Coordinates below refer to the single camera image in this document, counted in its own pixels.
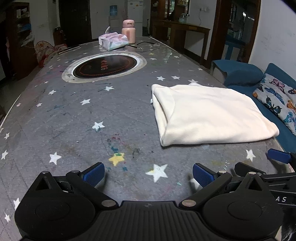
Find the white refrigerator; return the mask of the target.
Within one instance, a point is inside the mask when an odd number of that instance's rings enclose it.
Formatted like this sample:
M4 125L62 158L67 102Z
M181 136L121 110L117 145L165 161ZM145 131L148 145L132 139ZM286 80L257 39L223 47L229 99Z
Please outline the white refrigerator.
M135 23L142 23L143 4L143 1L127 1L128 18L134 20Z

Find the water dispenser with blue bottle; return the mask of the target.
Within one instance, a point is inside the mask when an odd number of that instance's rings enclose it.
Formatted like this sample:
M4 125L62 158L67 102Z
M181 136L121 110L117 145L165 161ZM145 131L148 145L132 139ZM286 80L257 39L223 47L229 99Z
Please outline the water dispenser with blue bottle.
M109 6L109 31L117 32L119 28L119 19L118 19L118 11L117 5L110 5Z

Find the dark wooden side table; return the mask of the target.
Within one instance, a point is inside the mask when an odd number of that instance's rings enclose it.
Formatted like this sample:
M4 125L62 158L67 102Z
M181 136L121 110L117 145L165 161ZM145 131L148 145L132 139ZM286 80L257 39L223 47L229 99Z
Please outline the dark wooden side table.
M205 52L208 43L210 29L192 24L173 22L168 20L152 21L152 37L158 41L166 43L172 49L183 52L185 50L185 40L187 32L203 34L203 45L199 63L204 65Z

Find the red white play tent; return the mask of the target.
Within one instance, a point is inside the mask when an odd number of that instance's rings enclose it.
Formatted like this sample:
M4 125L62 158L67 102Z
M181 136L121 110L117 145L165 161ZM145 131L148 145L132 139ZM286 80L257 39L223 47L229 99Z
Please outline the red white play tent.
M59 51L67 48L67 45L61 44L53 46L47 41L39 41L35 45L35 52L39 67L44 67Z

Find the blue sofa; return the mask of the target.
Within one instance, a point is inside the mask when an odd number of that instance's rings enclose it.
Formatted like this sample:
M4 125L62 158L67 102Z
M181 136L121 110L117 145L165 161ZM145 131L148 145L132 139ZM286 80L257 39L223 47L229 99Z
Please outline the blue sofa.
M211 74L225 87L245 94L275 123L276 137L287 152L295 152L295 80L273 63L262 72L252 64L215 60Z

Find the cream white sweatshirt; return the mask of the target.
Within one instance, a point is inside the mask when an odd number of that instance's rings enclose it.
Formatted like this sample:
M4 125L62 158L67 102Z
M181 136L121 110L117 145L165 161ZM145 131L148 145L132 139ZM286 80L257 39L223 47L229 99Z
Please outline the cream white sweatshirt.
M250 97L228 88L153 84L152 105L163 147L257 142L280 134Z

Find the butterfly print pillow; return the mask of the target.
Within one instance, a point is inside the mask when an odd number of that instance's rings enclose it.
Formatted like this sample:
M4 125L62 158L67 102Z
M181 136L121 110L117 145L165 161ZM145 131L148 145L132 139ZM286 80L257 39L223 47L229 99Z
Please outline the butterfly print pillow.
M252 96L260 101L295 135L295 89L265 74Z

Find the pink thermos bottle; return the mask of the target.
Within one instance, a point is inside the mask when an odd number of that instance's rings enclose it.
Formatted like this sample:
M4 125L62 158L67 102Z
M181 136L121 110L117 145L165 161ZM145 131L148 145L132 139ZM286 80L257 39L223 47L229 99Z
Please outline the pink thermos bottle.
M121 33L128 38L130 44L136 42L136 29L134 27L134 20L124 20L122 24Z

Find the pink tissue pack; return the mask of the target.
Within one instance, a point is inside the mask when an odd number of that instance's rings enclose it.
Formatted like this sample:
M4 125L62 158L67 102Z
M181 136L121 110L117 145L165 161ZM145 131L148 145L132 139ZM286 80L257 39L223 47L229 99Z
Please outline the pink tissue pack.
M114 33L106 33L98 37L99 45L107 51L118 49L129 44L126 35Z

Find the round black induction cooktop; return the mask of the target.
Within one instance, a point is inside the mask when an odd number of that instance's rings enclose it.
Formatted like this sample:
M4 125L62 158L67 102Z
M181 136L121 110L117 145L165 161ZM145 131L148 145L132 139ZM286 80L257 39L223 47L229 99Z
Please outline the round black induction cooktop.
M132 74L147 65L140 54L120 51L95 54L75 60L62 73L68 83L87 83Z

